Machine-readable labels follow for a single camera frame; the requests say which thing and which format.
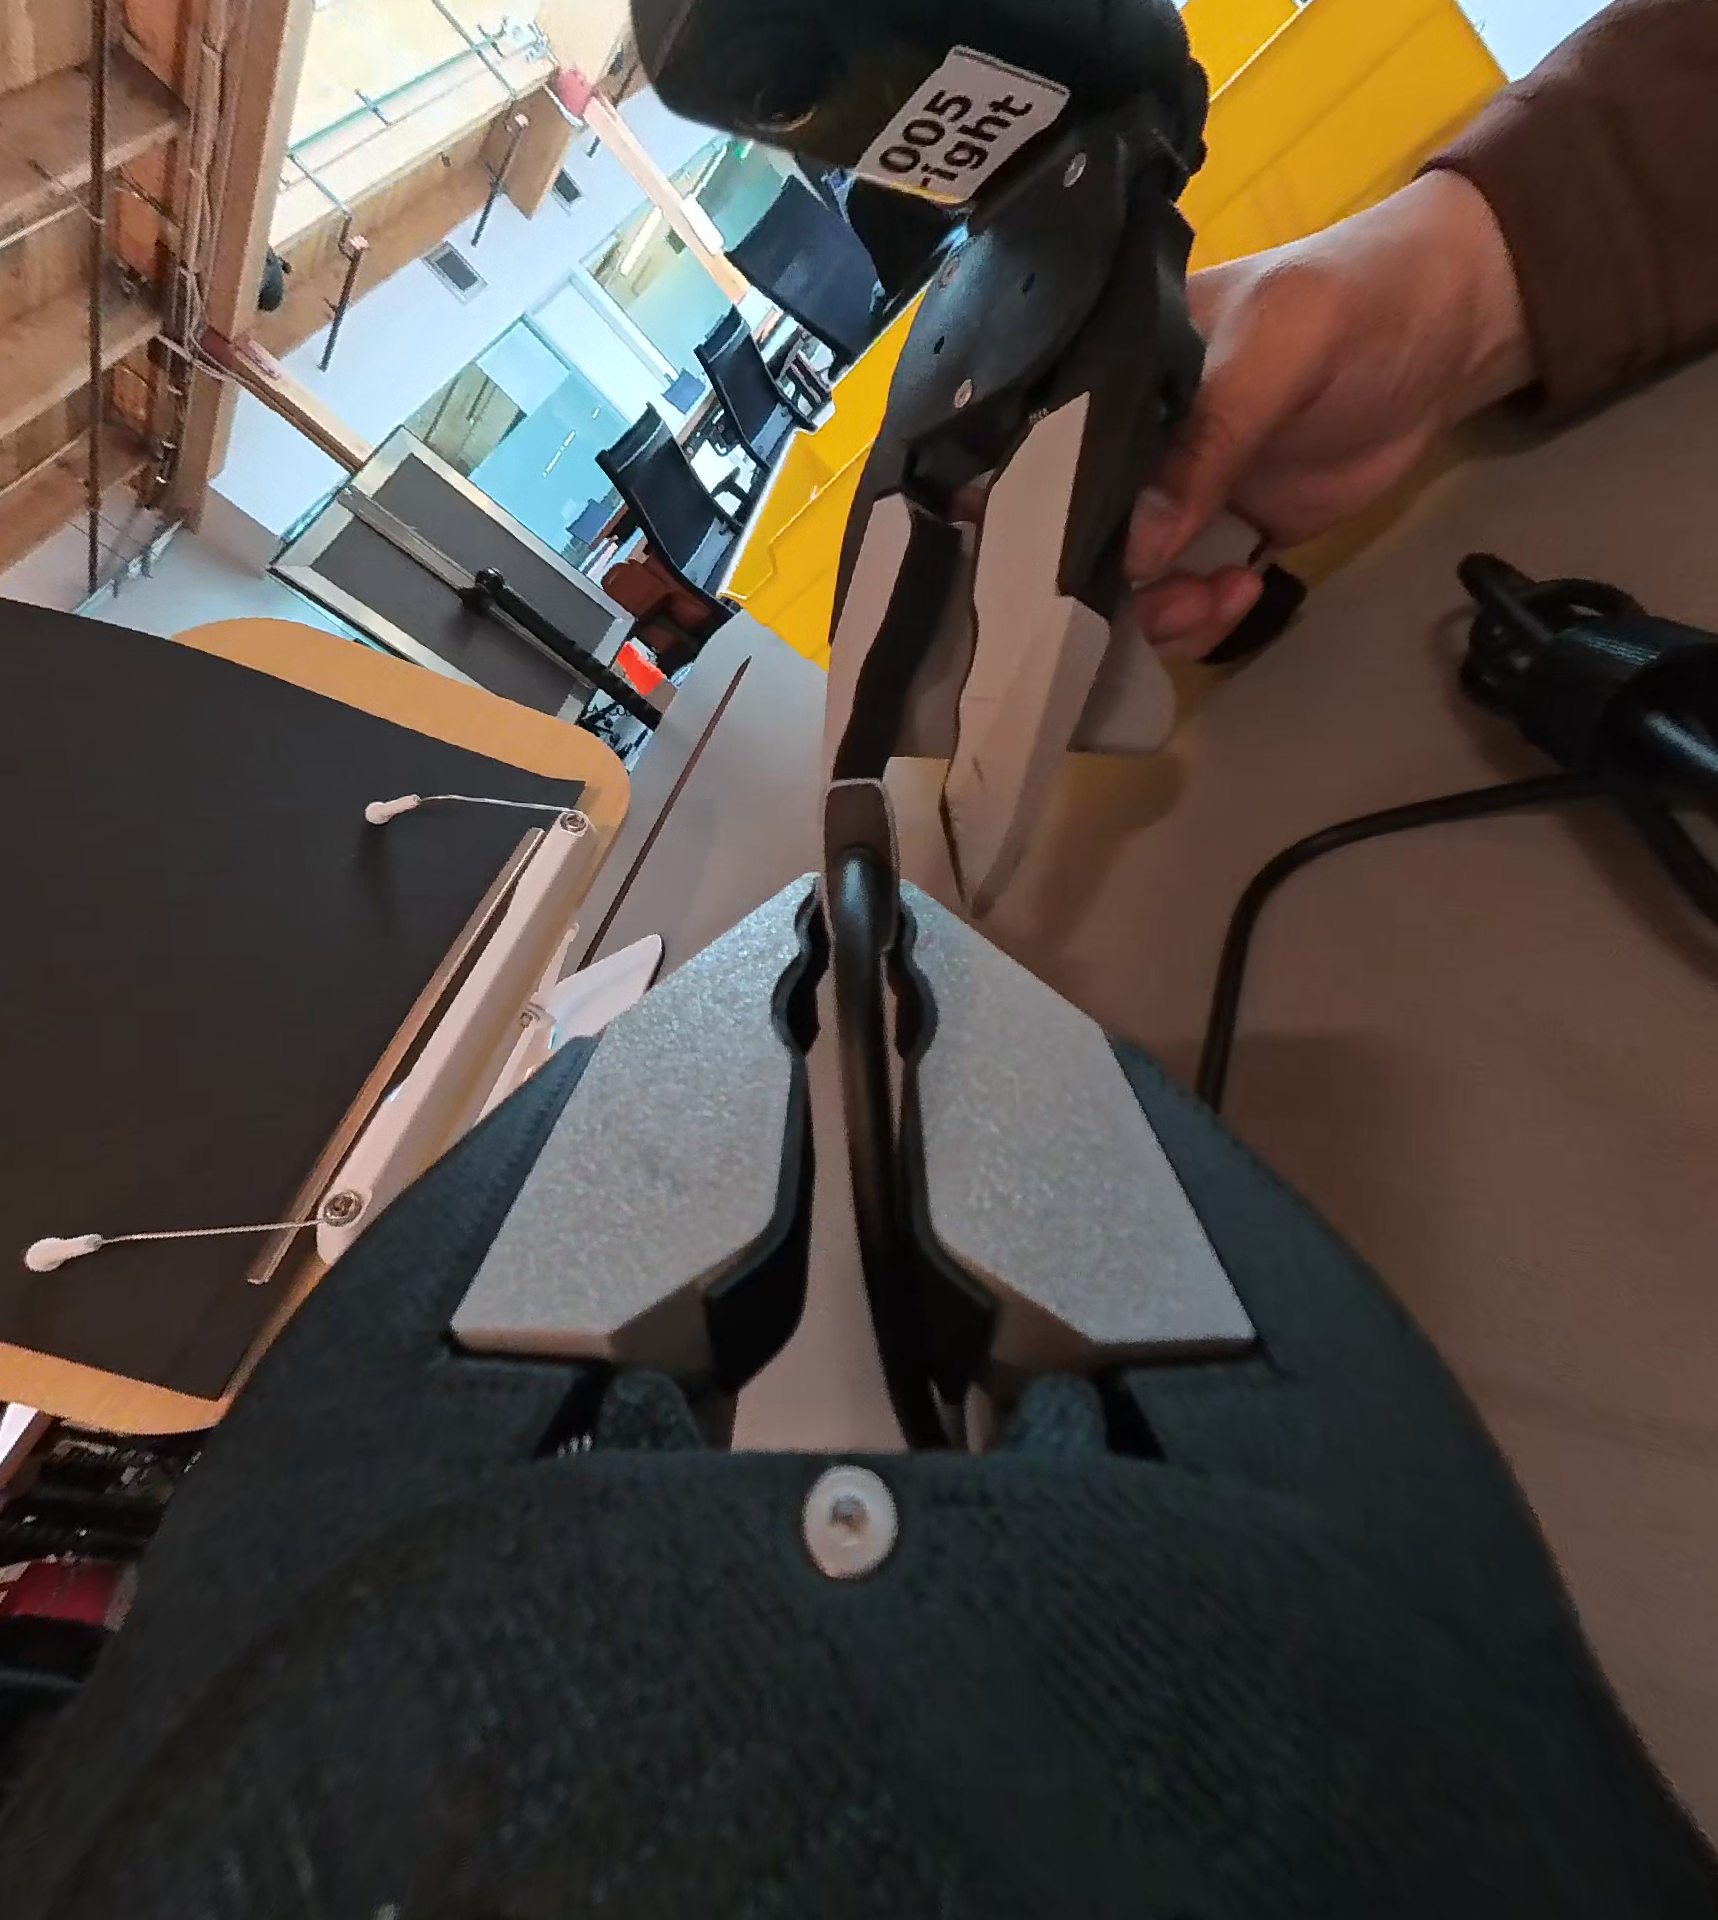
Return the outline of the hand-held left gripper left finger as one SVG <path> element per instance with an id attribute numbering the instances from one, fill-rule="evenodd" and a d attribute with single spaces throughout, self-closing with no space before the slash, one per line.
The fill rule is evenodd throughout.
<path id="1" fill-rule="evenodd" d="M 799 876 L 593 1044 L 450 1331 L 465 1352 L 735 1394 L 807 1298 L 819 881 Z"/>

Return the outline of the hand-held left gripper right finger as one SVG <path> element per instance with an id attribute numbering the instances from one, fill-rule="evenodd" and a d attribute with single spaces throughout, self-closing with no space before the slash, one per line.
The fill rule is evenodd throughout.
<path id="1" fill-rule="evenodd" d="M 1105 1030 L 921 885 L 898 901 L 898 1207 L 938 1391 L 1252 1352 Z"/>

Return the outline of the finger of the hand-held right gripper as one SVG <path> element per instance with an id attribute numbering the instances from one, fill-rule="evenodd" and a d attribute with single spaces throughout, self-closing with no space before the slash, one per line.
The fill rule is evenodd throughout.
<path id="1" fill-rule="evenodd" d="M 1030 426 L 986 489 L 973 569 L 973 649 L 943 779 L 965 913 L 1016 876 L 1112 642 L 1111 617 L 1063 587 L 1090 399 Z"/>
<path id="2" fill-rule="evenodd" d="M 948 760 L 977 647 L 977 528 L 900 491 L 850 525 L 822 727 L 829 784 L 897 756 Z"/>

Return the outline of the yellow plastic bin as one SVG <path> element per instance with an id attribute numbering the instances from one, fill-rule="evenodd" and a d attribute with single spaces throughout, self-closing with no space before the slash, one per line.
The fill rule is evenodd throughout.
<path id="1" fill-rule="evenodd" d="M 1182 191 L 1189 270 L 1287 246 L 1412 179 L 1505 84 L 1453 2 L 1191 2 L 1208 90 L 1206 164 Z M 832 415 L 785 452 L 723 595 L 815 666 L 829 662 L 846 516 L 885 419 L 921 293 L 832 383 Z"/>

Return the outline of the person's right hand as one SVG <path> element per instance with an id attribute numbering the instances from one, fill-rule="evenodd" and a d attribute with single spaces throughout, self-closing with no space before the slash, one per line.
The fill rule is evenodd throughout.
<path id="1" fill-rule="evenodd" d="M 1294 547 L 1396 485 L 1539 376 L 1517 266 L 1483 191 L 1427 169 L 1313 236 L 1189 281 L 1201 383 L 1143 487 L 1124 572 L 1157 647 L 1204 659 L 1256 607 L 1252 566 L 1189 551 L 1221 516 Z"/>

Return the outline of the black office chair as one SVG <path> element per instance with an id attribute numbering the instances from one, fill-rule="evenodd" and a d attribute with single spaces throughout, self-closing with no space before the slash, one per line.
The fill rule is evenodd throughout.
<path id="1" fill-rule="evenodd" d="M 787 176 L 731 260 L 753 287 L 830 349 L 836 371 L 857 362 L 888 323 L 888 295 L 860 234 L 799 176 Z"/>
<path id="2" fill-rule="evenodd" d="M 736 308 L 703 337 L 696 359 L 732 442 L 761 469 L 775 468 L 794 434 L 819 429 L 832 413 L 821 371 L 799 358 L 775 369 Z"/>
<path id="3" fill-rule="evenodd" d="M 713 595 L 723 586 L 747 529 L 747 493 L 726 473 L 724 496 L 703 482 L 677 434 L 647 411 L 596 452 L 652 554 L 687 586 Z"/>

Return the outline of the grey framed panel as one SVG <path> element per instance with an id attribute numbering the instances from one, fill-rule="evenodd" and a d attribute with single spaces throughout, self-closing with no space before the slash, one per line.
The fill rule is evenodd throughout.
<path id="1" fill-rule="evenodd" d="M 541 636 L 465 601 L 484 569 L 531 603 Z M 283 544 L 270 575 L 398 659 L 569 724 L 594 691 L 555 642 L 613 663 L 632 627 L 602 587 L 404 427 Z"/>

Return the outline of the wooden book stand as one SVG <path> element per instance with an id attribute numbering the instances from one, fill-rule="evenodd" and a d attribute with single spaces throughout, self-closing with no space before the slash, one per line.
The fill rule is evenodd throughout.
<path id="1" fill-rule="evenodd" d="M 508 1021 L 630 799 L 593 731 L 308 626 L 0 595 L 0 1402 L 210 1428 L 514 897 Z"/>

